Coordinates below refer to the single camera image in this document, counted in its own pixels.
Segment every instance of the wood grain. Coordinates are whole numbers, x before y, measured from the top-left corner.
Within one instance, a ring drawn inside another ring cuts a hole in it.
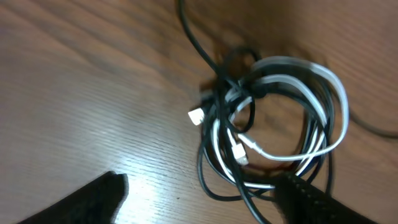
[[[397,2],[187,7],[212,57],[248,44],[264,55],[327,60],[353,109],[397,130]],[[118,223],[255,222],[243,202],[216,202],[197,181],[200,130],[187,111],[214,75],[184,36],[174,1],[5,0],[0,16],[0,223],[36,213],[107,170],[129,176]],[[272,153],[292,152],[302,109],[278,97],[259,106],[251,134]],[[396,147],[351,124],[335,153],[333,195],[379,223],[396,223]],[[205,171],[215,192],[237,193]],[[322,171],[315,185],[324,183]],[[283,222],[273,204],[256,203],[270,221]]]

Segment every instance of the coiled cable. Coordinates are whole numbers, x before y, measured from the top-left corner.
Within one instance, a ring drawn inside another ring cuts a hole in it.
[[[309,183],[317,176],[327,156],[328,178],[325,192],[330,195],[333,183],[332,152],[343,140],[349,123],[348,100],[339,78],[326,67],[306,60],[282,56],[261,59],[255,50],[247,47],[232,50],[218,65],[203,50],[192,34],[185,16],[184,0],[178,0],[177,6],[178,16],[189,41],[216,73],[212,95],[203,100],[198,113],[193,114],[200,116],[200,121],[196,124],[202,124],[197,172],[205,193],[215,200],[224,202],[243,200],[259,223],[269,223],[251,198],[273,201],[273,197],[263,195],[273,189],[272,176],[253,176],[243,171],[244,164],[247,163],[243,146],[245,145],[267,159],[293,161],[289,171],[295,172],[298,176],[303,176],[312,170],[307,179]],[[229,75],[229,66],[235,57],[242,55],[252,56],[255,63],[248,74],[235,79]],[[305,109],[306,123],[303,126],[302,147],[298,155],[269,154],[246,134],[254,123],[256,99],[273,94],[295,100]],[[342,114],[342,128],[335,142],[330,141],[335,122],[333,99],[339,101]],[[242,129],[238,129],[233,125],[234,118],[246,106],[250,108],[249,120]],[[380,135],[385,134],[369,127],[368,130],[373,130],[374,133],[378,131]],[[237,187],[240,195],[221,196],[208,188],[203,176],[203,156],[218,175]]]

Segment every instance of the cable plug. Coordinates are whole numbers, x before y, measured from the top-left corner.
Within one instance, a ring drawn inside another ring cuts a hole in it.
[[[199,125],[205,119],[205,112],[202,108],[197,108],[188,112],[188,116],[194,125]]]
[[[242,143],[239,142],[238,144],[234,145],[232,147],[232,153],[234,154],[234,158],[239,165],[245,166],[249,164],[248,157]]]

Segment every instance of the black cable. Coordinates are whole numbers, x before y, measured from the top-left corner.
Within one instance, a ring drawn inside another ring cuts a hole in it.
[[[202,142],[199,147],[198,151],[198,163],[197,163],[197,172],[200,184],[202,189],[206,192],[206,194],[219,201],[230,202],[230,201],[237,201],[237,200],[244,200],[246,206],[253,214],[254,218],[259,223],[269,223],[269,221],[264,218],[260,211],[257,209],[255,204],[252,201],[252,197],[257,197],[259,199],[274,201],[273,197],[271,196],[263,196],[262,194],[268,192],[268,189],[249,189],[245,186],[244,182],[252,182],[257,184],[271,184],[272,177],[262,175],[259,177],[253,177],[245,173],[242,167],[236,162],[232,152],[232,145],[231,142],[228,140],[228,133],[227,129],[229,129],[232,133],[245,133],[253,126],[254,123],[254,116],[255,116],[255,99],[263,98],[266,95],[270,94],[278,94],[286,96],[298,103],[300,103],[305,111],[306,111],[306,122],[303,126],[303,134],[302,134],[302,147],[300,150],[301,154],[305,154],[308,152],[310,147],[310,138],[313,135],[315,128],[318,130],[322,130],[325,133],[325,142],[322,147],[327,147],[330,145],[331,134],[333,132],[334,123],[335,123],[335,107],[333,103],[333,97],[336,96],[335,92],[331,90],[329,84],[323,78],[320,78],[308,70],[302,70],[295,68],[293,66],[265,66],[260,68],[256,73],[248,73],[244,75],[241,79],[237,80],[229,75],[228,70],[229,66],[232,63],[233,59],[239,55],[251,55],[255,61],[259,60],[261,57],[260,55],[253,49],[248,47],[238,47],[233,49],[225,58],[224,61],[218,65],[214,62],[210,56],[202,49],[194,35],[192,34],[188,23],[187,18],[184,12],[184,0],[178,0],[177,4],[177,11],[180,21],[182,23],[183,30],[187,35],[189,41],[192,43],[194,48],[197,52],[203,57],[203,59],[207,62],[207,64],[213,69],[216,73],[216,85],[213,89],[213,95],[211,96],[210,100],[207,100],[206,107],[207,107],[207,114],[205,116],[205,120],[203,121],[203,133],[202,133]],[[326,125],[322,126],[322,122],[319,118],[319,115],[315,112],[313,106],[308,102],[306,98],[302,96],[302,94],[297,93],[295,91],[290,91],[289,89],[281,88],[276,85],[253,85],[253,81],[255,80],[256,76],[266,76],[266,75],[273,75],[273,74],[289,74],[291,76],[295,76],[300,81],[302,81],[312,93],[318,98],[319,102],[323,105],[326,113]],[[227,90],[234,89],[234,91],[239,92],[241,97],[225,102],[225,95]],[[249,120],[245,127],[242,129],[236,128],[231,121],[229,120],[229,116],[236,111],[236,107],[243,102],[247,97],[251,99],[250,102],[250,115]],[[397,133],[387,132],[380,129],[377,129],[368,123],[360,120],[352,111],[351,119],[357,123],[358,125],[362,126],[364,129],[377,134],[378,136],[384,138],[391,138],[391,139],[398,139]],[[210,144],[211,138],[211,124],[214,122],[215,119],[220,120],[220,130],[219,130],[219,142],[223,143],[223,153],[225,163],[231,170],[231,174],[235,180],[233,182],[230,180],[224,173],[224,170],[219,166],[218,161],[212,155],[212,146]],[[237,189],[239,190],[240,195],[237,196],[220,196],[214,194],[206,185],[204,176],[203,176],[203,155],[205,156],[206,160],[208,161],[210,167],[224,180],[229,182],[230,184],[234,184]],[[309,178],[307,179],[308,183],[311,183],[314,178],[319,173],[325,158],[328,158],[328,178],[326,182],[326,194],[331,195],[331,188],[333,185],[333,154],[330,151],[328,154],[321,155],[314,157],[311,163],[309,163],[308,167],[300,174],[300,176],[305,175],[309,171],[312,170]],[[295,171],[299,168],[299,162],[293,162],[292,165],[289,167],[291,171]]]

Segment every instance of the black object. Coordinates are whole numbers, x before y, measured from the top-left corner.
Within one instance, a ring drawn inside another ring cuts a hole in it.
[[[375,223],[290,172],[275,178],[274,194],[291,224]]]
[[[335,109],[333,105],[333,94],[335,93],[331,90],[326,80],[313,75],[310,70],[299,70],[295,67],[284,65],[278,67],[269,66],[261,69],[260,75],[262,76],[272,74],[289,74],[306,84],[306,86],[309,87],[309,89],[325,107],[327,123],[325,126],[322,126],[317,114],[313,112],[314,108],[312,108],[312,106],[308,104],[308,101],[301,95],[298,95],[293,91],[281,89],[277,85],[265,85],[261,86],[261,88],[257,90],[253,88],[252,85],[253,81],[255,80],[254,76],[258,75],[256,73],[247,73],[240,79],[232,77],[229,74],[229,66],[234,63],[234,58],[243,55],[250,55],[253,57],[254,61],[257,61],[261,58],[261,56],[258,54],[258,52],[249,47],[237,47],[233,49],[221,63],[218,64],[214,62],[203,50],[195,36],[192,34],[185,15],[184,3],[184,0],[177,0],[177,13],[183,30],[196,51],[216,74],[215,87],[212,89],[213,94],[210,97],[207,97],[206,100],[203,100],[201,105],[201,109],[205,112],[205,119],[202,122],[203,131],[202,141],[198,151],[197,172],[200,184],[205,193],[215,200],[224,202],[243,200],[249,211],[252,213],[253,217],[259,223],[269,223],[269,221],[262,216],[260,211],[257,209],[252,201],[252,197],[273,201],[278,204],[289,223],[374,223],[332,199],[331,187],[333,185],[333,154],[331,151],[327,154],[328,178],[325,193],[311,186],[310,184],[320,171],[326,155],[314,157],[312,163],[307,167],[308,169],[305,169],[302,172],[302,175],[304,175],[312,170],[312,174],[307,180],[302,180],[300,177],[287,179],[288,177],[286,176],[285,178],[283,174],[277,178],[266,175],[255,177],[253,175],[249,175],[242,169],[242,167],[237,164],[233,157],[231,143],[228,140],[227,128],[230,129],[232,133],[245,133],[251,128],[254,123],[256,109],[255,99],[263,98],[268,94],[284,95],[295,100],[297,103],[300,103],[306,109],[305,124],[307,125],[304,124],[303,127],[302,147],[300,147],[302,149],[300,153],[302,154],[308,151],[309,138],[312,135],[315,127],[325,133],[325,136],[327,137],[326,146],[329,146],[330,137],[334,126]],[[235,91],[238,91],[241,97],[235,99],[234,101],[225,102],[225,94],[229,89],[232,88]],[[229,116],[233,111],[235,111],[236,106],[248,97],[251,99],[249,120],[243,129],[238,129],[231,124],[229,121]],[[235,180],[234,182],[230,181],[225,176],[224,171],[220,169],[219,164],[212,155],[210,129],[211,123],[215,119],[220,120],[220,133],[218,139],[219,142],[223,144],[221,150],[223,150],[222,153],[224,155],[225,163],[227,163],[231,171],[231,175]],[[352,116],[352,119],[355,123],[367,131],[377,134],[380,137],[391,139],[398,138],[396,133],[390,133],[388,131],[377,129],[365,123],[364,121],[361,121],[357,116]],[[208,161],[210,167],[217,174],[219,174],[224,180],[236,186],[240,195],[217,195],[207,187],[202,171],[203,156],[205,156],[205,159]],[[293,162],[288,170],[296,170],[298,166],[299,162]],[[262,195],[268,191],[267,189],[249,189],[245,186],[244,182],[277,185],[274,190],[275,197]],[[306,192],[306,190],[308,190],[310,193],[306,194],[307,197],[304,197],[303,191]]]
[[[107,172],[19,224],[110,224],[127,193],[127,175]]]

